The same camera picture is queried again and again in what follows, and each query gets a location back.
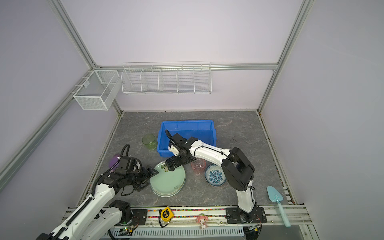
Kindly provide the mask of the green floral plate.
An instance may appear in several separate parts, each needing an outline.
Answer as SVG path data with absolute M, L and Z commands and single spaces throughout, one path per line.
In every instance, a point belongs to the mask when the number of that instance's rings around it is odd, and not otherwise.
M 184 186 L 186 181 L 186 172 L 183 166 L 174 171 L 165 171 L 166 162 L 163 161 L 155 166 L 159 173 L 150 179 L 152 191 L 163 198 L 176 195 Z

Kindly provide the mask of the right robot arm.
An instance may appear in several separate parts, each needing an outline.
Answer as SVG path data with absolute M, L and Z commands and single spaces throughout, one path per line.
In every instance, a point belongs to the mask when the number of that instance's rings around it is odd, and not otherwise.
M 221 149 L 191 137 L 186 139 L 179 134 L 165 133 L 170 140 L 169 151 L 174 155 L 165 162 L 165 171 L 173 172 L 180 166 L 204 159 L 220 167 L 229 185 L 236 190 L 238 205 L 226 208 L 226 219 L 230 224 L 265 224 L 267 219 L 263 208 L 257 205 L 253 196 L 255 168 L 243 151 L 237 147 Z

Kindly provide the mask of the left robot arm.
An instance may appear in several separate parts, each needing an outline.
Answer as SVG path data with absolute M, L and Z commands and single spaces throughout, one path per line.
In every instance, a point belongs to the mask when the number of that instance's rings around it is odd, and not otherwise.
M 129 150 L 126 144 L 118 161 L 97 177 L 88 198 L 63 223 L 38 239 L 98 240 L 115 225 L 131 223 L 134 216 L 130 203 L 113 198 L 126 186 L 140 192 L 159 172 L 143 167 L 139 159 L 129 156 Z

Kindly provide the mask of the blue plastic bin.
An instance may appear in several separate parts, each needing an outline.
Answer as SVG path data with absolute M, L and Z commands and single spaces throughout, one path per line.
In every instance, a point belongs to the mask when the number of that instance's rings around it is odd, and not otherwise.
M 185 139 L 195 137 L 206 144 L 217 146 L 217 134 L 212 120 L 195 121 L 164 121 L 158 134 L 157 152 L 162 158 L 170 158 L 174 154 L 169 151 L 169 138 L 165 130 L 168 130 L 173 136 L 179 134 Z

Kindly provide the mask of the pink glass cup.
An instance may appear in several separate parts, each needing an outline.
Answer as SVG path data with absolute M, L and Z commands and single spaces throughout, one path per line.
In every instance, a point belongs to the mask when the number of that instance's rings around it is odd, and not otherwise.
M 191 163 L 191 167 L 195 174 L 202 174 L 206 168 L 206 160 L 197 158 L 194 162 Z

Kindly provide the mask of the green glass cup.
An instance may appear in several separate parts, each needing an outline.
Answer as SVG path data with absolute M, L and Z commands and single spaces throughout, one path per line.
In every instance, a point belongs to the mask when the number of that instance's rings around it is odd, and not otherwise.
M 153 134 L 146 134 L 142 137 L 142 143 L 149 150 L 155 150 L 157 148 L 157 139 Z

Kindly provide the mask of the purple silicone spatula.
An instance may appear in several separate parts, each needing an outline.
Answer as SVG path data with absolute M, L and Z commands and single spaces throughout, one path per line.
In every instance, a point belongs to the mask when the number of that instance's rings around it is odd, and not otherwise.
M 108 169 L 110 169 L 110 172 L 115 171 L 115 169 L 119 166 L 119 163 L 118 163 L 119 160 L 120 160 L 120 155 L 119 154 L 115 154 L 112 157 L 112 159 L 109 162 L 109 167 L 108 167 Z

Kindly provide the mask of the yellow tape measure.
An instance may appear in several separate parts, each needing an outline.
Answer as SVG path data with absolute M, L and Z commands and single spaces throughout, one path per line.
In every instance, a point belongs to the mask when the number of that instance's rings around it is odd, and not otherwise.
M 162 210 L 159 210 L 159 225 L 161 228 L 165 228 L 174 218 L 174 214 L 169 206 Z

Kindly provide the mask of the blue patterned bowl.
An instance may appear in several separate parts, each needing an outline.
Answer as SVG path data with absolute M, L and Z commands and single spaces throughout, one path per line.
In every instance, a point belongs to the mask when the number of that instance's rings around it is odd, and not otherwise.
M 213 187 L 221 187 L 227 181 L 222 168 L 215 164 L 211 164 L 206 168 L 205 178 L 207 183 Z

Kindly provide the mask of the pink doll figurine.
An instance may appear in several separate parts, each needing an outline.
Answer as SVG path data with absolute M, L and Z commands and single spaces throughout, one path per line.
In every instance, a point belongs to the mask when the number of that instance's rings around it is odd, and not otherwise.
M 207 228 L 207 222 L 209 221 L 209 217 L 205 214 L 200 214 L 196 218 L 196 223 L 200 226 L 200 229 L 203 230 Z

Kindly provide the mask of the white mesh basket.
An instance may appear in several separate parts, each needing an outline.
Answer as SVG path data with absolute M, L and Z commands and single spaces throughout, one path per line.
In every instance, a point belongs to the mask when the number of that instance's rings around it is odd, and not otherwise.
M 94 70 L 74 93 L 74 98 L 83 110 L 107 111 L 121 88 L 118 71 Z

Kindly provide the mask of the teal plastic trowel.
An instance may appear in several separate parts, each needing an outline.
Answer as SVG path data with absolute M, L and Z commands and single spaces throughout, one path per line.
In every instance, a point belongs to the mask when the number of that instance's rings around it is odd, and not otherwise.
M 272 186 L 267 186 L 267 193 L 270 201 L 277 203 L 285 227 L 290 228 L 292 225 L 281 203 L 281 201 L 284 199 L 283 196 Z

